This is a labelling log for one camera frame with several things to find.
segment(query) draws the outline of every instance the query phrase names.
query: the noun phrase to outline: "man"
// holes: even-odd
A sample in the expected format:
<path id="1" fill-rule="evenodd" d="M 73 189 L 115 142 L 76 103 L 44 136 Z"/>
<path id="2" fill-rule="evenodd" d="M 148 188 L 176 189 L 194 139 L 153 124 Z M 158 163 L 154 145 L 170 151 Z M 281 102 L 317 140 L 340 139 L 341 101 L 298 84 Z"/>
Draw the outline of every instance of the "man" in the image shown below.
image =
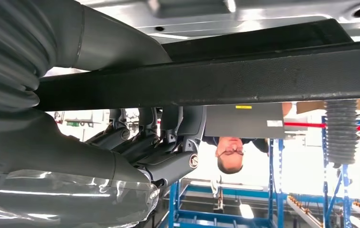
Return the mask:
<path id="1" fill-rule="evenodd" d="M 282 103 L 283 116 L 285 117 L 292 108 L 289 102 Z M 209 145 L 217 146 L 215 156 L 221 172 L 233 174 L 243 167 L 243 145 L 253 142 L 255 147 L 263 153 L 268 153 L 267 139 L 241 139 L 237 137 L 209 137 L 203 136 L 202 141 Z"/>

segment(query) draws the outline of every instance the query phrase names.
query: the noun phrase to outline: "protective plastic cover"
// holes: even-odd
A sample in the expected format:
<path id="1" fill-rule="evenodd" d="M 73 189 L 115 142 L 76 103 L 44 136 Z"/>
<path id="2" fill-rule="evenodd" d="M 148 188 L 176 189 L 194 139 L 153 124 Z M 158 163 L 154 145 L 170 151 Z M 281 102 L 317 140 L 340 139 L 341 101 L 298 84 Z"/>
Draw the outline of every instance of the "protective plastic cover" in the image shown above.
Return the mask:
<path id="1" fill-rule="evenodd" d="M 47 171 L 0 173 L 0 227 L 132 227 L 155 208 L 158 191 L 150 183 Z"/>

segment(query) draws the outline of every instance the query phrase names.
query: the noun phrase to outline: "yellow label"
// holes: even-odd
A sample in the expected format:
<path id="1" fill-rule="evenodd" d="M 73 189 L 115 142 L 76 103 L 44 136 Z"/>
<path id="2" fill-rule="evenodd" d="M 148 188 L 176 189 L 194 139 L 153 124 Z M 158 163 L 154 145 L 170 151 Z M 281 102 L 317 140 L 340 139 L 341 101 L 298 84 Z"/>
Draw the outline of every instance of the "yellow label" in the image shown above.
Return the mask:
<path id="1" fill-rule="evenodd" d="M 249 105 L 236 105 L 236 109 L 252 109 L 252 106 Z"/>

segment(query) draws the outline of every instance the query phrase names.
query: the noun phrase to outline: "bolt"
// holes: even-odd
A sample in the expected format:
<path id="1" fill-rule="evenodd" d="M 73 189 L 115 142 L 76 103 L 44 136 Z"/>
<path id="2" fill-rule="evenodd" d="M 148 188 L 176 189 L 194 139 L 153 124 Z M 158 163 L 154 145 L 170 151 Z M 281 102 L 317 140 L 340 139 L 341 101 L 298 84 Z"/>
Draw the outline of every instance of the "bolt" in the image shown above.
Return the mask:
<path id="1" fill-rule="evenodd" d="M 198 166 L 198 155 L 194 153 L 190 157 L 190 167 L 195 169 L 197 166 Z"/>
<path id="2" fill-rule="evenodd" d="M 150 198 L 151 198 L 151 199 L 154 199 L 156 196 L 157 196 L 156 191 L 153 191 L 153 192 L 150 194 Z"/>

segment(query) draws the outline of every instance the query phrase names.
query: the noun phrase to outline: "black beam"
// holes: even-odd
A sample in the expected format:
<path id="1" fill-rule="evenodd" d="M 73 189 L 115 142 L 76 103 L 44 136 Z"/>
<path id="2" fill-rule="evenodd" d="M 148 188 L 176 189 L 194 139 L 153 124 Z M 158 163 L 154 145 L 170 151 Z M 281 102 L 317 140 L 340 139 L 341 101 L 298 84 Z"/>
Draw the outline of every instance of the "black beam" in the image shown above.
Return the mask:
<path id="1" fill-rule="evenodd" d="M 46 77 L 43 111 L 360 98 L 360 42 Z"/>

